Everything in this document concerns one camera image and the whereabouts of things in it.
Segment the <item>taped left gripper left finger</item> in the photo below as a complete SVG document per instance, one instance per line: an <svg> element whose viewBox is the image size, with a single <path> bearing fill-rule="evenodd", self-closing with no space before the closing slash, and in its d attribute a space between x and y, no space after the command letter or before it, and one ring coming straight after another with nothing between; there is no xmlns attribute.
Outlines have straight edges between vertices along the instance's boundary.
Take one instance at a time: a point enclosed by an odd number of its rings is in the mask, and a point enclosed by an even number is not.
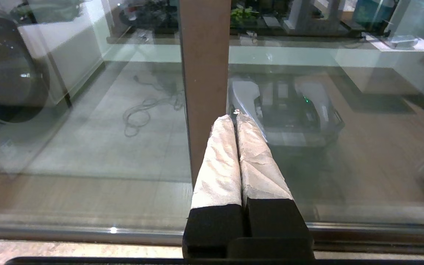
<svg viewBox="0 0 424 265"><path fill-rule="evenodd" d="M193 189L182 237L184 258L226 258L229 243L245 235L242 181L234 122L215 120Z"/></svg>

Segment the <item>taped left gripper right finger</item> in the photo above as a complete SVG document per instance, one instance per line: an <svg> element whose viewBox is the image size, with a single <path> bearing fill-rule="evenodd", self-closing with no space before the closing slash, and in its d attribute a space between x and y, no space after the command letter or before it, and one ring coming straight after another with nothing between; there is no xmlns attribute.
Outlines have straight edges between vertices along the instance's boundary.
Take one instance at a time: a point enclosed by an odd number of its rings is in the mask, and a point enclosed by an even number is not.
<svg viewBox="0 0 424 265"><path fill-rule="evenodd" d="M310 239L311 233L254 120L237 115L242 194L252 237Z"/></svg>

